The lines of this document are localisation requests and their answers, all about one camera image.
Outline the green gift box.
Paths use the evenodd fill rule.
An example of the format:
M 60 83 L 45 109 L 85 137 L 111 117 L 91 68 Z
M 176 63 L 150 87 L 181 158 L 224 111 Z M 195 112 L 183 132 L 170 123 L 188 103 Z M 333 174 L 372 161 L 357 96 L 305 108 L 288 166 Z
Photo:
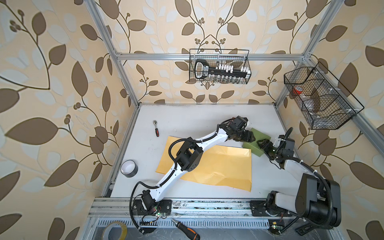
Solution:
M 254 134 L 255 141 L 251 143 L 243 143 L 242 148 L 251 150 L 251 153 L 256 155 L 257 157 L 261 157 L 264 154 L 264 151 L 259 147 L 258 142 L 262 142 L 263 140 L 270 140 L 271 137 L 251 128 L 251 132 Z

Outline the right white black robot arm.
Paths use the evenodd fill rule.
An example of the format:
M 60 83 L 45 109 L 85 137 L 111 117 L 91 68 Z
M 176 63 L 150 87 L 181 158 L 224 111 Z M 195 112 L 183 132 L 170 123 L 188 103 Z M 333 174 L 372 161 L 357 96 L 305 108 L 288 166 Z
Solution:
M 296 233 L 303 236 L 315 229 L 331 230 L 342 221 L 340 185 L 321 176 L 316 170 L 294 156 L 295 141 L 290 138 L 292 128 L 280 135 L 275 143 L 263 137 L 256 140 L 256 145 L 280 170 L 289 172 L 300 182 L 295 195 L 271 191 L 264 201 L 250 202 L 254 217 L 295 216 L 295 219 L 272 234 L 281 235 L 299 219 L 308 220 L 307 224 L 296 228 Z

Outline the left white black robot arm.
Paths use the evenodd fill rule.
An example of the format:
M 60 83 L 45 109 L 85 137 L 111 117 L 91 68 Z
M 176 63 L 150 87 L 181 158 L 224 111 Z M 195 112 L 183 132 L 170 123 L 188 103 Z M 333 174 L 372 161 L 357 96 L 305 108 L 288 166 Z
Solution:
M 138 196 L 141 197 L 142 207 L 145 210 L 144 216 L 146 217 L 154 213 L 152 210 L 159 206 L 167 190 L 177 180 L 198 166 L 205 151 L 229 140 L 242 143 L 254 142 L 256 138 L 253 132 L 246 129 L 248 122 L 247 118 L 237 116 L 218 124 L 214 132 L 202 138 L 193 139 L 189 137 L 171 143 L 168 148 L 168 155 L 174 166 L 155 186 L 149 186 L 139 181 L 133 187 L 129 200 L 129 213 L 136 229 L 143 235 L 149 233 L 135 220 L 133 214 L 134 194 L 139 185 L 145 188 Z

